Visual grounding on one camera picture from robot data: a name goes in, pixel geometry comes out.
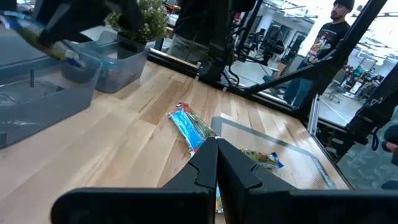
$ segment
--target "black t-shirt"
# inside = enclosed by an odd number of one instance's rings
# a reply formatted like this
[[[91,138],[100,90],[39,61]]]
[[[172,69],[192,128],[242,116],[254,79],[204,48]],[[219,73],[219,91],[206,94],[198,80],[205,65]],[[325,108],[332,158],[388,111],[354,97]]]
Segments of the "black t-shirt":
[[[324,56],[328,55],[337,46],[338,42],[344,38],[349,28],[350,26],[347,22],[340,22],[339,24],[327,23],[323,25],[303,63],[307,65],[317,63]]]
[[[174,32],[185,39],[208,45],[214,36],[216,12],[213,1],[182,0],[180,15],[175,23]]]

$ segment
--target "clear plastic bin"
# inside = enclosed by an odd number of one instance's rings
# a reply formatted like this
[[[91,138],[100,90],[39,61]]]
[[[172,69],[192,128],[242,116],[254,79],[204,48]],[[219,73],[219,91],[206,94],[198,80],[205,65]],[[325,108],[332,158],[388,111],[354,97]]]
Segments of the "clear plastic bin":
[[[90,106],[101,62],[85,49],[79,69],[0,35],[0,148],[14,144]],[[64,75],[79,76],[79,82]]]
[[[97,41],[80,44],[102,62],[96,89],[116,93],[141,77],[150,49],[115,33],[104,31]],[[76,80],[78,77],[67,77]]]

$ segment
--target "wooden table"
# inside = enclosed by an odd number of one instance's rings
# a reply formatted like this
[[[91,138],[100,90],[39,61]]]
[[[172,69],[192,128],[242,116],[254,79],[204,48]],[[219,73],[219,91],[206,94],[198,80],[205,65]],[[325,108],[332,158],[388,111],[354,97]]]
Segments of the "wooden table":
[[[163,186],[190,159],[165,115],[181,101],[209,124],[219,116],[307,150],[347,189],[297,119],[147,62],[140,80],[0,150],[0,223],[49,223],[55,199],[76,187]]]

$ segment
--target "chip bag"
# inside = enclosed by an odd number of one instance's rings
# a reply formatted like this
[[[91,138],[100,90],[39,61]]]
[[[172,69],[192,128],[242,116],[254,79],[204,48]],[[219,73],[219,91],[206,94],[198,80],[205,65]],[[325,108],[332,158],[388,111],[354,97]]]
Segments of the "chip bag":
[[[279,161],[278,155],[276,152],[271,154],[263,154],[261,152],[256,152],[249,149],[239,148],[239,150],[245,155],[249,156],[254,162],[257,162],[259,165],[263,166],[267,169],[279,169],[284,165]]]

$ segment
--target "graphic t-shirt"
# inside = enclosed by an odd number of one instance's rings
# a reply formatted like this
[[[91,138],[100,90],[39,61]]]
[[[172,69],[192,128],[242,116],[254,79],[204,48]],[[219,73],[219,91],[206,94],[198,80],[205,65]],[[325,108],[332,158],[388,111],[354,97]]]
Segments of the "graphic t-shirt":
[[[338,42],[344,38],[349,28],[350,26],[347,22],[323,25],[303,63],[307,65],[317,63],[328,55],[337,46]]]

